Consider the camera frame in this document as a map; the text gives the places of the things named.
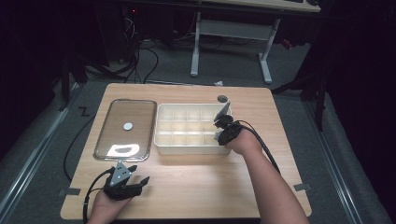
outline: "person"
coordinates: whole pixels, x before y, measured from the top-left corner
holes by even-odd
[[[253,133],[243,129],[225,147],[240,154],[245,160],[262,223],[309,223],[294,193],[264,156],[262,146]],[[95,197],[88,223],[110,223],[131,200],[113,201],[100,190]]]

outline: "gray carpet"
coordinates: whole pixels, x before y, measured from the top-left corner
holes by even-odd
[[[235,45],[222,45],[218,49],[203,49],[201,52],[200,74],[190,77],[191,47],[169,48],[158,44],[154,50],[159,56],[158,67],[149,77],[153,80],[181,82],[196,85],[213,85],[223,81],[224,86],[246,86],[276,88],[292,81],[298,68],[309,50],[309,46],[286,50],[274,45],[268,63],[274,83],[268,86],[263,83],[260,65],[256,52],[260,42],[244,46],[243,50],[234,50]],[[214,48],[214,44],[205,47]],[[140,50],[138,74],[141,78],[155,64],[154,55],[148,50]],[[67,148],[78,131],[94,116],[108,83],[115,82],[106,77],[90,77],[90,81],[82,88],[76,101],[68,109],[67,116],[57,129],[49,144],[49,151],[39,166],[19,203],[9,217],[8,223],[81,223],[81,221],[62,220],[60,211],[64,196],[59,193],[67,189],[69,182],[64,175],[63,161]],[[334,187],[332,177],[321,150],[321,143],[311,118],[299,97],[289,91],[288,95],[276,95],[276,106],[285,127],[290,147],[295,157],[304,183],[310,184],[307,192],[311,202],[311,223],[349,223],[347,213]],[[7,158],[0,163],[1,197],[3,198],[15,176],[35,149],[39,140],[45,135],[57,113],[60,100],[37,118],[29,130],[21,137]],[[331,101],[327,99],[324,113],[324,134],[339,164],[340,170],[347,179],[352,196],[360,210],[363,223],[391,223],[382,205],[375,197],[370,182],[367,180],[359,163],[354,157],[341,124],[334,113]],[[88,117],[81,116],[81,107],[86,107]],[[67,157],[66,168],[72,175],[78,164],[78,158],[84,147],[91,123],[78,136]],[[131,221],[129,223],[222,223],[220,220],[162,220],[162,221]],[[257,223],[257,220],[227,220],[227,223]]]

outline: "desk leg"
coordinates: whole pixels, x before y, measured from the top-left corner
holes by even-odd
[[[275,38],[277,27],[279,26],[279,23],[280,23],[280,19],[275,20],[274,25],[270,31],[270,34],[268,35],[268,40],[267,40],[267,44],[264,48],[264,52],[259,53],[260,65],[262,66],[262,75],[264,76],[264,82],[267,84],[272,83],[270,70],[268,69],[267,57],[270,52],[271,46],[274,42],[274,38]]]
[[[192,62],[191,62],[192,77],[198,76],[200,33],[201,33],[201,12],[197,12],[197,22],[195,27],[195,45],[194,45],[194,52],[192,53]]]

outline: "plastic container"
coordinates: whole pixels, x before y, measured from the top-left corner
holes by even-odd
[[[162,104],[157,109],[154,144],[162,155],[229,154],[214,139],[213,119],[224,104]]]

